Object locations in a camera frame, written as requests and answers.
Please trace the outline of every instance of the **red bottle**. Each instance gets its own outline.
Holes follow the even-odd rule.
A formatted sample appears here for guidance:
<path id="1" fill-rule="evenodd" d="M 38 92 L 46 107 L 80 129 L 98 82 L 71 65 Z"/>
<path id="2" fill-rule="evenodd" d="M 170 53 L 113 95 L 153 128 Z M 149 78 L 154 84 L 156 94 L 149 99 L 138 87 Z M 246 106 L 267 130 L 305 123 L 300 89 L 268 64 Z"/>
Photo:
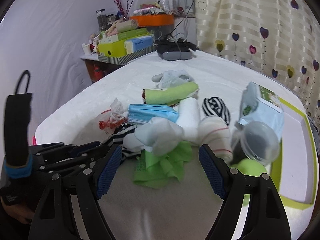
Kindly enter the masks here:
<path id="1" fill-rule="evenodd" d="M 94 65 L 94 78 L 95 78 L 96 82 L 99 81 L 103 77 L 104 77 L 103 71 L 97 65 Z"/>

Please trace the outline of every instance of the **heart pattern curtain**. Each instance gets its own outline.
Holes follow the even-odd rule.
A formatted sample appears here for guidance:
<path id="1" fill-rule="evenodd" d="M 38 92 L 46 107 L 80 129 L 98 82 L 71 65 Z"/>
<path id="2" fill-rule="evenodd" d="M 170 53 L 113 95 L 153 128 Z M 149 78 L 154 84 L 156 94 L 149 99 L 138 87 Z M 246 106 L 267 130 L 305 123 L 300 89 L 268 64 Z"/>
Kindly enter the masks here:
<path id="1" fill-rule="evenodd" d="M 195 0 L 195 5 L 201 50 L 288 87 L 319 126 L 320 26 L 304 0 Z"/>

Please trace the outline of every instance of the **orange box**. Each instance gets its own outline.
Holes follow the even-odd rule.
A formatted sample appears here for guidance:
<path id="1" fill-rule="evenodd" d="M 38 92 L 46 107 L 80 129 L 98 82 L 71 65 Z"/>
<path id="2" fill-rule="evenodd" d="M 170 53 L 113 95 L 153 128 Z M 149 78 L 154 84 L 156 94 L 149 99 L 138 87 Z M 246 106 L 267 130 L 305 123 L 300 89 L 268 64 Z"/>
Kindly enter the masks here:
<path id="1" fill-rule="evenodd" d="M 174 16 L 173 14 L 158 14 L 158 15 L 142 15 L 142 16 L 131 16 L 130 19 L 136 19 L 139 23 L 139 27 L 145 26 L 163 26 L 173 25 Z"/>

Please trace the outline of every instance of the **pink heart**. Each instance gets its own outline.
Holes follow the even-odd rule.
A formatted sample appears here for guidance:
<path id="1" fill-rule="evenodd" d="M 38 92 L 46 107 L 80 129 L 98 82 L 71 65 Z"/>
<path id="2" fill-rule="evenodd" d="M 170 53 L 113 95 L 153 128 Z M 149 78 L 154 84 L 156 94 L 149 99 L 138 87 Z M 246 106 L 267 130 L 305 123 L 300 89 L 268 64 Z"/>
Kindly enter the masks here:
<path id="1" fill-rule="evenodd" d="M 257 52 L 256 47 L 254 47 L 252 45 L 250 45 L 249 50 L 250 50 L 251 54 L 255 54 Z"/>

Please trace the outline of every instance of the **blue gripper pad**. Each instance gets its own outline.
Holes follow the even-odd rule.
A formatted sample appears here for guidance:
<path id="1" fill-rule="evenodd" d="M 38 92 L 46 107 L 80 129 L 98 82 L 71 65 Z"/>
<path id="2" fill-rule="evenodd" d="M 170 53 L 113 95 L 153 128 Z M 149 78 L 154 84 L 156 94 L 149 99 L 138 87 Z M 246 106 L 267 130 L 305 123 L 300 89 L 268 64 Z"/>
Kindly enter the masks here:
<path id="1" fill-rule="evenodd" d="M 104 167 L 103 171 L 101 172 L 98 178 L 96 190 L 96 196 L 98 199 L 100 199 L 103 195 L 105 195 L 108 192 L 111 182 L 120 165 L 121 158 L 122 149 L 120 146 L 118 146 L 112 153 L 109 161 L 107 162 L 106 166 Z"/>
<path id="2" fill-rule="evenodd" d="M 214 193 L 219 195 L 220 198 L 225 199 L 227 192 L 224 189 L 223 177 L 204 146 L 199 148 L 199 161 Z"/>

